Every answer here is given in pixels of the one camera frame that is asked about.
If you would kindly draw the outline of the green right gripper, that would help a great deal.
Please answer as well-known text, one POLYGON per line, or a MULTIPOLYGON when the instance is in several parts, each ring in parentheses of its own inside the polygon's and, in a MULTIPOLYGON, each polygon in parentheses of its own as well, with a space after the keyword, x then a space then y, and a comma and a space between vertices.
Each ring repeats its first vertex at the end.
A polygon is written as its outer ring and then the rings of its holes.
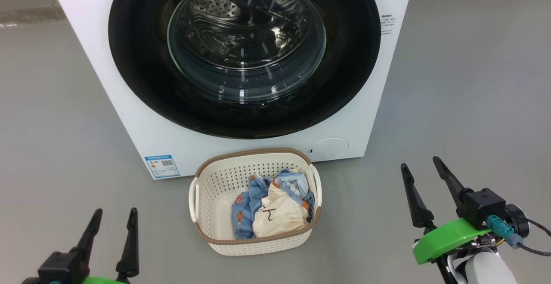
MULTIPOLYGON (((445 181, 456 207, 461 207, 465 187, 440 157, 433 156, 433 164, 440 178, 445 181)), ((413 227, 434 228, 434 215, 426 208, 421 199, 415 187, 415 179, 407 164, 401 164, 401 173, 413 227)), ((488 233, 490 233, 488 229, 476 230, 465 219, 455 219, 425 233, 413 247, 413 255, 417 264, 426 264, 488 233)))

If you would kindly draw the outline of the cream perforated laundry basket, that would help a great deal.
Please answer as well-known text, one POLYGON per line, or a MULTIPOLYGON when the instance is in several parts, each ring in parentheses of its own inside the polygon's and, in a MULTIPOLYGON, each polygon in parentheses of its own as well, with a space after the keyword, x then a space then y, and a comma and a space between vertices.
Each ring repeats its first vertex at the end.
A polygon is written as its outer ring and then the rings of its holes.
POLYGON ((291 148, 266 148, 219 155, 204 162, 189 188, 189 213, 198 235, 226 256, 269 254, 305 243, 322 211, 322 184, 305 154, 291 148), (237 240, 232 228, 232 204, 248 190, 252 174, 274 178, 282 170, 305 173, 315 196, 313 219, 303 229, 264 238, 237 240))

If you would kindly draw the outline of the cream garment with black mark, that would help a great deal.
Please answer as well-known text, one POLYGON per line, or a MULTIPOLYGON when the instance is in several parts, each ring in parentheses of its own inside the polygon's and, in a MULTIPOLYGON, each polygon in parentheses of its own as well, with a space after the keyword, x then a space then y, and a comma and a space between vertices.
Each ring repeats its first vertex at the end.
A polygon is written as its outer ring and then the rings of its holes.
POLYGON ((254 215, 254 236, 264 238, 300 230, 307 226, 310 205, 297 195, 297 188, 275 179, 254 215))

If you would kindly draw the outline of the blue garment with orange print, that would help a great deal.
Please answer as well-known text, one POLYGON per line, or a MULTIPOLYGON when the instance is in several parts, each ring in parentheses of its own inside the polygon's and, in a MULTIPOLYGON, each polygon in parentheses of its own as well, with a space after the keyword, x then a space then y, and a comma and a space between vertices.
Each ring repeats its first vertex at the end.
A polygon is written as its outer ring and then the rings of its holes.
POLYGON ((261 199, 267 196, 269 186, 275 179, 279 180, 281 183, 294 185, 297 188, 299 191, 297 195, 310 205, 308 224, 311 223, 313 219, 315 196, 309 188, 305 173, 300 170, 282 170, 274 178, 252 174, 248 178, 248 190, 240 193, 232 204, 232 228, 237 240, 255 238, 252 228, 255 213, 260 208, 261 199))

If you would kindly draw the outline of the round drain filter cover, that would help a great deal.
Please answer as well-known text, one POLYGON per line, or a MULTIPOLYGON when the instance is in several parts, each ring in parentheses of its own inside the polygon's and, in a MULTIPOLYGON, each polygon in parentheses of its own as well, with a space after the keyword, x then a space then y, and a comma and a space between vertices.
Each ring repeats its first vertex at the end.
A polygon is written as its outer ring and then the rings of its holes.
POLYGON ((310 146, 308 156, 312 161, 331 161, 344 158, 350 145, 341 138, 328 138, 320 140, 310 146))

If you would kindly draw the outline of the black round glass washer door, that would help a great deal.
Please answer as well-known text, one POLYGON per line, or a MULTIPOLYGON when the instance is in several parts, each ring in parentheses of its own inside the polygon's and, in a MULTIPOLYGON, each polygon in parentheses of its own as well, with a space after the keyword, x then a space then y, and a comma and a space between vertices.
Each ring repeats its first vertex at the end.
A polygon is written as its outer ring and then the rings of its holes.
POLYGON ((149 108, 193 131, 231 139, 267 139, 317 125, 342 110, 372 74, 381 46, 376 0, 311 0, 327 43, 314 74, 276 100, 236 103, 197 88, 175 66, 169 20, 181 0, 113 0, 111 53, 126 84, 149 108))

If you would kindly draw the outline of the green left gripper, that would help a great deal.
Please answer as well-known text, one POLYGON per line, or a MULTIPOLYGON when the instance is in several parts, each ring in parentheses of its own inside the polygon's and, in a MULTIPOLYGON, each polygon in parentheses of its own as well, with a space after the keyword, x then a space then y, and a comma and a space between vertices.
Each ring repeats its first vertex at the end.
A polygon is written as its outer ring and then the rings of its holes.
MULTIPOLYGON (((90 260, 91 249, 94 238, 99 232, 102 222, 103 210, 95 210, 91 220, 82 234, 80 241, 71 249, 72 253, 82 255, 84 261, 90 260)), ((130 278, 139 274, 139 240, 138 240, 138 211, 136 208, 130 210, 127 221, 127 237, 120 261, 116 265, 118 276, 116 279, 103 278, 99 276, 88 276, 81 284, 127 284, 130 278)))

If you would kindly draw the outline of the blue energy label sticker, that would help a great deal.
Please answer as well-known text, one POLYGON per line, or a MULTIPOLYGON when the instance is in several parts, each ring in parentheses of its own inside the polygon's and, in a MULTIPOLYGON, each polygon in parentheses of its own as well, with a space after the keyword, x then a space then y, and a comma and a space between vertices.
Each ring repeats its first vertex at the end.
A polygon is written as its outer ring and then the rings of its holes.
POLYGON ((169 179, 181 176, 170 154, 144 157, 144 162, 153 179, 169 179))

